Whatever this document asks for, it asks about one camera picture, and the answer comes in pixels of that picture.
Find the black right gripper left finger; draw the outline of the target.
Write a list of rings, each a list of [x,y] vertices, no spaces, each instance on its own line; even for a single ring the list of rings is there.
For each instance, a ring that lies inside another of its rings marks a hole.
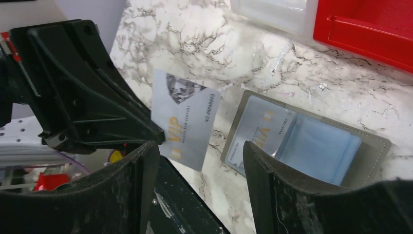
[[[3,234],[144,234],[159,168],[146,142],[121,161],[52,191],[1,192]]]

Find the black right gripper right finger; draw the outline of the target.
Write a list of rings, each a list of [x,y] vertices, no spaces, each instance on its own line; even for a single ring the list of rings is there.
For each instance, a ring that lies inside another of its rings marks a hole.
[[[243,160],[259,234],[410,234],[413,183],[349,189],[310,177],[244,143]]]

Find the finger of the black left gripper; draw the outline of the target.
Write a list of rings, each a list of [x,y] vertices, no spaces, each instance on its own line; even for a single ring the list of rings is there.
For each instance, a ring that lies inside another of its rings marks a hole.
[[[30,106],[49,147],[90,154],[164,142],[164,131],[114,66],[93,21],[13,28],[9,49],[9,100]]]

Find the grey metal card holder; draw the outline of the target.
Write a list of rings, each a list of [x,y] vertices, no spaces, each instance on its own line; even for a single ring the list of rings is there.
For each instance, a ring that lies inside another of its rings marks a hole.
[[[236,122],[250,96],[297,113],[290,133],[273,158],[321,181],[353,189],[371,184],[392,147],[386,138],[246,90],[221,155],[223,163]]]

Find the silver VIP card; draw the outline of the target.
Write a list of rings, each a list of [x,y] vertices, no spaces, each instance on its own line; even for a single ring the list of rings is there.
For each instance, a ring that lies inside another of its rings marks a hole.
[[[243,148],[251,141],[274,157],[290,133],[297,113],[257,96],[250,96],[236,122],[235,132],[225,155],[225,163],[245,175]]]
[[[154,70],[151,119],[165,134],[161,155],[200,172],[220,100],[217,90]]]

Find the white plastic bin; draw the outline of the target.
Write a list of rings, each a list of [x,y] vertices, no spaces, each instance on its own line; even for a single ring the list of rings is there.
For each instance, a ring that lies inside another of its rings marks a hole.
[[[311,38],[315,27],[318,0],[231,0],[231,10],[241,16]]]

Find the red plastic bin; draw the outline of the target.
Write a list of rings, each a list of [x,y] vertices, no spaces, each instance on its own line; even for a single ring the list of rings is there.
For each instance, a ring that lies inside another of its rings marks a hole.
[[[413,2],[320,0],[313,38],[412,73]]]

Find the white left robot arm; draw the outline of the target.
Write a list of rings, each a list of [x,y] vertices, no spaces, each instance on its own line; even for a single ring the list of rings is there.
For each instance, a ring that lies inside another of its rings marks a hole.
[[[81,19],[1,33],[0,127],[3,155],[129,152],[165,140],[95,23]]]

